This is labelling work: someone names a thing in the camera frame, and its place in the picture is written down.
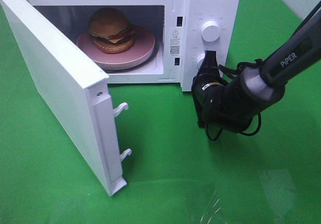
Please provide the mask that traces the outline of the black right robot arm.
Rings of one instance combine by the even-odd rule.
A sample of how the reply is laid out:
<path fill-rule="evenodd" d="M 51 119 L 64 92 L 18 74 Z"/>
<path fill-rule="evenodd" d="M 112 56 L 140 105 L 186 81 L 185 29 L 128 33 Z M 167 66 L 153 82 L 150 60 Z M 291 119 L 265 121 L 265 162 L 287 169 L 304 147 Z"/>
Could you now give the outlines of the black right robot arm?
<path fill-rule="evenodd" d="M 280 101 L 287 82 L 320 60 L 320 4 L 301 22 L 291 37 L 265 60 L 240 62 L 236 69 L 217 63 L 216 51 L 205 57 L 193 79 L 192 96 L 198 126 L 209 126 L 247 135 L 253 117 L 258 117 L 255 135 L 261 128 L 261 112 Z"/>

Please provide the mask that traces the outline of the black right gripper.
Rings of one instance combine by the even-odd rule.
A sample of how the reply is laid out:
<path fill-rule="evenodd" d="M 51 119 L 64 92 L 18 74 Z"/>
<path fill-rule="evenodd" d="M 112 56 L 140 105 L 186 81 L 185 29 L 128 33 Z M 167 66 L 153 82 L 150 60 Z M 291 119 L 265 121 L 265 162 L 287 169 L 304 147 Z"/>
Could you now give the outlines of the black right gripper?
<path fill-rule="evenodd" d="M 213 123 L 222 109 L 222 93 L 227 85 L 218 68 L 200 69 L 193 79 L 192 96 L 198 123 Z"/>

